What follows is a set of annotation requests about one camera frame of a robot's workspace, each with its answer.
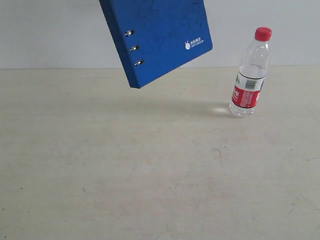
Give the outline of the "blue ring binder notebook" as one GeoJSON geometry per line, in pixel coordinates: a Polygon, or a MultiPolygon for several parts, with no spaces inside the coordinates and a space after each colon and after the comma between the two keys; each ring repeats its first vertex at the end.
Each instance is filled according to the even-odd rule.
{"type": "Polygon", "coordinates": [[[128,84],[140,89],[211,51],[203,0],[101,0],[128,84]]]}

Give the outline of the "clear plastic water bottle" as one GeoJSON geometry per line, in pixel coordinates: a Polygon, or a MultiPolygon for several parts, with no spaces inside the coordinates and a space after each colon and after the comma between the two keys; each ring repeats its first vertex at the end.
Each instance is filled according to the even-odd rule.
{"type": "Polygon", "coordinates": [[[242,55],[229,105],[236,117],[254,113],[270,62],[269,41],[272,30],[261,26],[242,55]]]}

